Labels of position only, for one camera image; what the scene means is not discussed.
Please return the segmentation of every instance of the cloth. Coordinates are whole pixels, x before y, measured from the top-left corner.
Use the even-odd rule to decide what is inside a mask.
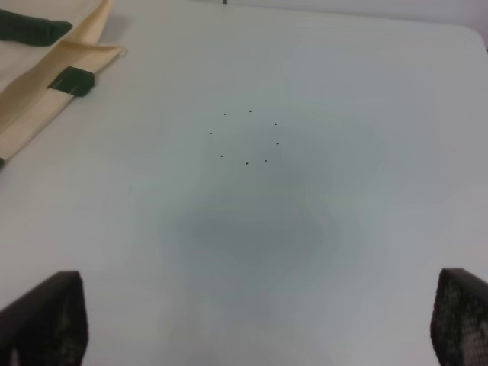
[[[1,10],[72,25],[50,46],[0,40],[1,159],[19,152],[73,99],[53,88],[59,74],[72,67],[97,76],[124,53],[123,47],[98,44],[112,5],[113,0],[0,0]]]

